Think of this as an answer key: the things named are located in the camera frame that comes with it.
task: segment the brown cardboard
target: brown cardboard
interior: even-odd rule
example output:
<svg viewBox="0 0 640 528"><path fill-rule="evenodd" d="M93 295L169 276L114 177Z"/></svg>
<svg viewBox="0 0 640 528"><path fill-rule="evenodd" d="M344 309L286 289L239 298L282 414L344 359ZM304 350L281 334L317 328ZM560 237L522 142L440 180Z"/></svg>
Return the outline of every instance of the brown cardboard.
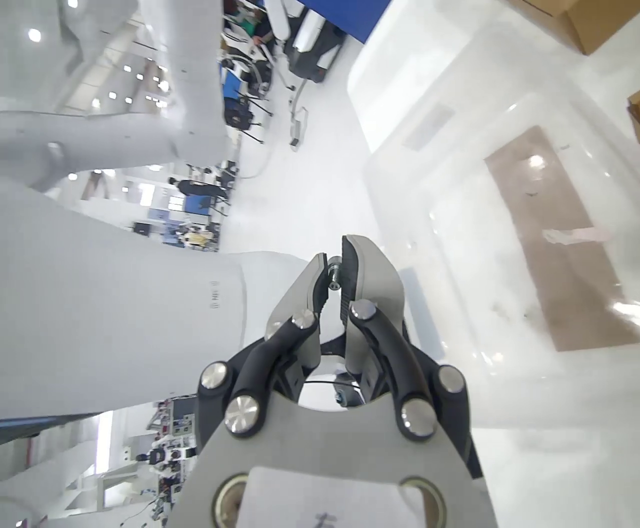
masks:
<svg viewBox="0 0 640 528"><path fill-rule="evenodd" d="M542 166L532 168L531 156L540 156ZM610 310L624 295L602 243L545 239L546 230L589 228L593 222L542 129L530 128L484 161L511 214L556 350L640 342Z"/></svg>
<svg viewBox="0 0 640 528"><path fill-rule="evenodd" d="M631 116L631 122L634 124L636 138L638 138L638 143L640 143L640 92L629 97L629 106L627 110Z"/></svg>
<svg viewBox="0 0 640 528"><path fill-rule="evenodd" d="M640 13L640 0L507 0L527 18L590 55Z"/></svg>

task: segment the wall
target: wall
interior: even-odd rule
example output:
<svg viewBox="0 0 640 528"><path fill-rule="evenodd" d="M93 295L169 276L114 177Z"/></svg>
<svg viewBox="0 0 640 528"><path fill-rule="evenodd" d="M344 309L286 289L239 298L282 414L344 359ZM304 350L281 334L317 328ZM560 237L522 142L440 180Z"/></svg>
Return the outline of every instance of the wall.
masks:
<svg viewBox="0 0 640 528"><path fill-rule="evenodd" d="M75 209L91 218L123 229L130 228L135 221L146 220L149 210L148 207L140 204L105 198L80 200Z"/></svg>
<svg viewBox="0 0 640 528"><path fill-rule="evenodd" d="M317 252L340 254L343 234L378 241L378 225L362 183L369 150L346 91L349 68L361 48L349 39L326 81L307 83L299 105L309 110L308 126L297 152L288 144L290 92L279 79L274 81L270 99L276 115L265 120L266 144L243 137L241 175L257 176L237 182L221 251L268 250L308 260ZM287 82L298 85L300 80L279 60Z"/></svg>

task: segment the silver bolt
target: silver bolt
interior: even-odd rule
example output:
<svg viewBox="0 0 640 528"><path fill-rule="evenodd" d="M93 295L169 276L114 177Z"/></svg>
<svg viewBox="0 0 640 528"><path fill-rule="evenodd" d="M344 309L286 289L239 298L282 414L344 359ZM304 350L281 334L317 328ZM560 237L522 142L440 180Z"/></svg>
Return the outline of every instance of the silver bolt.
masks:
<svg viewBox="0 0 640 528"><path fill-rule="evenodd" d="M200 384L204 388L218 388L227 378L227 365L222 361L216 361L207 366L200 376Z"/></svg>
<svg viewBox="0 0 640 528"><path fill-rule="evenodd" d="M456 394L465 388L465 378L457 368L444 365L438 371L438 379L447 392Z"/></svg>
<svg viewBox="0 0 640 528"><path fill-rule="evenodd" d="M275 323L271 323L267 327L267 331L264 333L264 340L268 341L269 339L271 339L273 337L273 334L276 333L279 327L281 326L282 326L282 323L280 323L279 321L276 321Z"/></svg>
<svg viewBox="0 0 640 528"><path fill-rule="evenodd" d="M428 438L436 429L436 411L431 404L420 398L404 402L401 417L406 430L415 436Z"/></svg>
<svg viewBox="0 0 640 528"><path fill-rule="evenodd" d="M291 318L291 322L295 324L300 330L306 330L307 328L310 328L311 325L314 324L315 320L316 316L308 308L305 308Z"/></svg>
<svg viewBox="0 0 640 528"><path fill-rule="evenodd" d="M376 315L376 305L368 299L358 299L351 303L351 313L356 319L368 321Z"/></svg>
<svg viewBox="0 0 640 528"><path fill-rule="evenodd" d="M231 433L246 433L258 421L260 406L251 396L238 396L229 402L225 425Z"/></svg>
<svg viewBox="0 0 640 528"><path fill-rule="evenodd" d="M329 290L338 291L340 289L340 268L342 266L342 258L331 257L327 265L329 273Z"/></svg>

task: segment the clear plastic container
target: clear plastic container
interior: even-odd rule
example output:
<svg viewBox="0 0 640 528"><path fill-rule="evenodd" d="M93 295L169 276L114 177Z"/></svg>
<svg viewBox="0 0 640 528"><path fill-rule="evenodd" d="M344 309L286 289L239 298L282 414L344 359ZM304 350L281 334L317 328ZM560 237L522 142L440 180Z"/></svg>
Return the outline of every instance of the clear plastic container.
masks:
<svg viewBox="0 0 640 528"><path fill-rule="evenodd" d="M385 252L417 278L414 325L426 305L441 349L421 344L467 377L475 426L638 417L639 170L637 145L501 26L372 156Z"/></svg>

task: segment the cardboard box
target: cardboard box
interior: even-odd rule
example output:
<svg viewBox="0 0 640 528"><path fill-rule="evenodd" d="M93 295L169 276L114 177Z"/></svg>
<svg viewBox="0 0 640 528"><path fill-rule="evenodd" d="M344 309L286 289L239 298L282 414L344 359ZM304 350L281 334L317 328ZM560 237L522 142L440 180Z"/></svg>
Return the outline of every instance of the cardboard box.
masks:
<svg viewBox="0 0 640 528"><path fill-rule="evenodd" d="M636 138L638 138L638 143L640 143L640 92L629 97L629 106L627 110L631 116L631 122L634 124Z"/></svg>
<svg viewBox="0 0 640 528"><path fill-rule="evenodd" d="M507 0L527 18L590 55L640 13L640 0Z"/></svg>

